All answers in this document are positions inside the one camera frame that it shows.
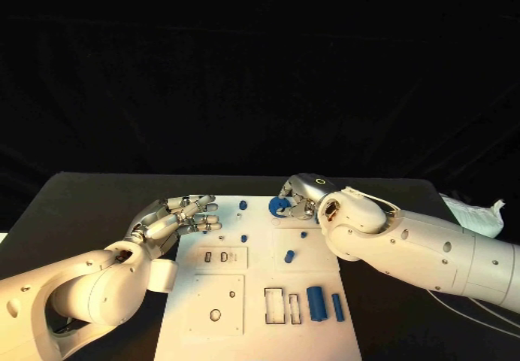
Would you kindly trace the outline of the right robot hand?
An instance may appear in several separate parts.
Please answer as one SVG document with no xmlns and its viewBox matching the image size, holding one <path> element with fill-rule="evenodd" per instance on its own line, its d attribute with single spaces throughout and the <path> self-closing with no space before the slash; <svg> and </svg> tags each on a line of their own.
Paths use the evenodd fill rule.
<svg viewBox="0 0 520 361">
<path fill-rule="evenodd" d="M 278 193 L 278 205 L 274 214 L 310 220 L 317 216 L 323 199 L 340 188 L 319 174 L 300 173 L 290 176 Z"/>
</svg>

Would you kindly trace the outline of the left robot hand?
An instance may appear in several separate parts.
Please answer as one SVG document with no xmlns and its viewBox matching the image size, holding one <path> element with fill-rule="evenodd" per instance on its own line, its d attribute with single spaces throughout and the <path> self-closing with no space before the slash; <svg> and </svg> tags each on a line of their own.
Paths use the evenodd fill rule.
<svg viewBox="0 0 520 361">
<path fill-rule="evenodd" d="M 131 221 L 124 240 L 139 244 L 152 259 L 160 258 L 183 235 L 221 229 L 213 195 L 156 200 Z"/>
</svg>

